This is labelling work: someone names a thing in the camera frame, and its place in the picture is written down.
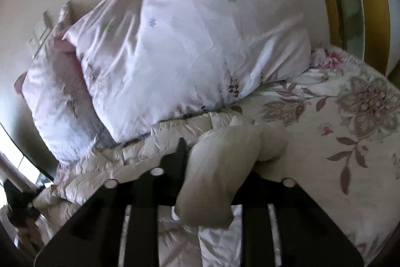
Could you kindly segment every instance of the curtain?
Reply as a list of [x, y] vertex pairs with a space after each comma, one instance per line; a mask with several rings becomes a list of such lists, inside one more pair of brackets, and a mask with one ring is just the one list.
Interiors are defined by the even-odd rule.
[[1, 174], [13, 183], [20, 191], [31, 192], [37, 188], [30, 182], [18, 169], [0, 152], [0, 170]]

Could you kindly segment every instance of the black object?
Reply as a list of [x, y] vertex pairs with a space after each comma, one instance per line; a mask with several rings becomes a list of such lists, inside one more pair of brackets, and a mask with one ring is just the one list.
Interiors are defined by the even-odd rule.
[[[35, 267], [117, 266], [126, 206], [131, 204], [124, 266], [157, 267], [157, 206], [175, 205], [188, 150], [162, 158], [158, 170], [138, 180], [109, 180], [42, 249]], [[293, 180], [292, 187], [250, 173], [232, 204], [243, 205], [243, 267], [275, 266], [269, 204], [280, 232], [282, 266], [358, 267], [363, 259], [325, 212]]]

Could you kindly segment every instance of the beige fabric-covered object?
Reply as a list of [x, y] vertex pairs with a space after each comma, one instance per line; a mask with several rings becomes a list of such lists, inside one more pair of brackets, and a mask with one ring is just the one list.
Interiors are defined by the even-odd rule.
[[229, 227], [231, 202], [256, 160], [266, 161], [286, 145], [285, 130], [268, 124], [231, 126], [203, 134], [190, 153], [177, 197], [181, 221], [191, 226]]

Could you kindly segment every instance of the pillowcase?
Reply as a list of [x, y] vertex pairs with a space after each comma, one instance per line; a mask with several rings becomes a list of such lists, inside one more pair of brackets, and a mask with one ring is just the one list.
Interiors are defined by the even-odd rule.
[[103, 0], [65, 37], [117, 142], [299, 75], [311, 53], [297, 0]]
[[62, 163], [77, 161], [92, 148], [115, 146], [93, 109], [75, 47], [62, 40], [71, 23], [69, 6], [65, 5], [22, 85], [39, 134]]
[[176, 199], [179, 219], [191, 226], [229, 227], [232, 200], [256, 160], [267, 161], [286, 145], [285, 129], [271, 124], [204, 133], [191, 150], [185, 182]]

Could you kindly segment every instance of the bed sheet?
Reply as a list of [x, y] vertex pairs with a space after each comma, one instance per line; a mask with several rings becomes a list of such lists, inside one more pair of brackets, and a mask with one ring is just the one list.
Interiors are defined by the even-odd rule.
[[302, 75], [260, 86], [231, 110], [284, 122], [285, 153], [255, 169], [294, 178], [368, 264], [400, 219], [400, 92], [343, 50], [315, 50]]

